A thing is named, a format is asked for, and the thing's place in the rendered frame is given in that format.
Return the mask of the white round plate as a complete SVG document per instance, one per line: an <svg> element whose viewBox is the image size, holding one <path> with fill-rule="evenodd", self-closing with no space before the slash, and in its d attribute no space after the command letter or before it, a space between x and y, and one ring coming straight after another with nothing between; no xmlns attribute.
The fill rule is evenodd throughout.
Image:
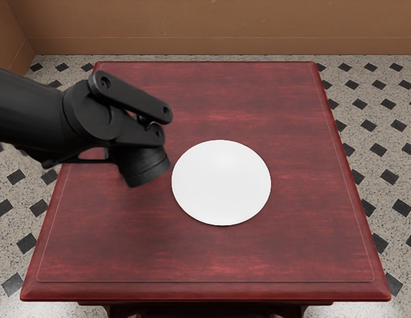
<svg viewBox="0 0 411 318"><path fill-rule="evenodd" d="M193 219L213 226L244 223L266 205L272 182L264 160L230 140L199 143L176 162L172 193Z"/></svg>

